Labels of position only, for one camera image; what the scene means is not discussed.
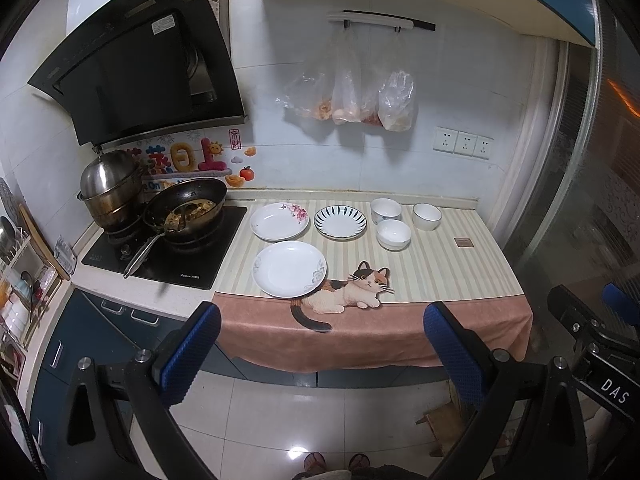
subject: cabinet handle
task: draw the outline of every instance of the cabinet handle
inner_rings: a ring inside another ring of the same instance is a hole
[[[56,368],[58,366],[58,363],[60,362],[60,356],[62,355],[64,347],[65,346],[62,344],[62,341],[58,341],[58,349],[56,350],[56,354],[53,356],[51,368]]]
[[[44,424],[41,423],[40,419],[38,419],[38,434],[36,440],[38,441],[38,446],[42,447],[44,445]]]
[[[124,312],[124,306],[123,305],[121,305],[118,310],[113,310],[112,308],[107,307],[107,300],[102,300],[102,303],[100,304],[100,307],[103,310],[106,310],[107,312],[111,312],[112,314],[115,314],[116,316],[120,316]]]
[[[133,315],[134,313],[135,313],[135,310],[131,309],[131,319],[133,321],[137,321],[138,323],[142,323],[149,326],[158,326],[158,323],[160,323],[160,316],[156,316],[156,320],[154,322],[151,322],[151,321],[147,321],[146,319],[142,319],[140,317],[134,316]]]

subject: tile floor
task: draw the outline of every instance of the tile floor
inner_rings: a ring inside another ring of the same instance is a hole
[[[303,470],[302,450],[322,452],[332,469],[365,452],[374,466],[392,463],[428,475],[440,459],[429,456],[436,445],[428,424],[415,421],[449,400],[447,381],[345,390],[201,371],[171,413],[220,480],[289,480]],[[131,439],[146,470],[164,478],[135,420]]]

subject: power socket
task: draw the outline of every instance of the power socket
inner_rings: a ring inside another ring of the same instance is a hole
[[[456,145],[453,148],[453,152],[459,155],[472,156],[476,147],[476,139],[478,136],[474,134],[468,134],[466,132],[459,132],[456,139]]]
[[[490,139],[489,137],[478,136],[473,156],[477,158],[484,158],[484,160],[489,160],[489,157],[491,156],[491,146],[493,144],[493,139]]]
[[[456,130],[449,130],[448,128],[437,126],[433,139],[433,149],[439,152],[453,153],[457,136],[458,132]]]

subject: range hood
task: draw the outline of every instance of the range hood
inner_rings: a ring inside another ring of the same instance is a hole
[[[29,84],[71,115],[80,144],[245,120],[208,0],[111,0],[50,54]]]

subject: foot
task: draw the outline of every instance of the foot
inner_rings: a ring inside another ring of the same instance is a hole
[[[309,453],[305,458],[304,464],[307,473],[319,475],[328,471],[324,456],[321,453]]]
[[[353,473],[356,469],[360,469],[363,467],[370,467],[371,462],[369,461],[369,457],[364,453],[356,453],[349,460],[349,465],[347,469]]]

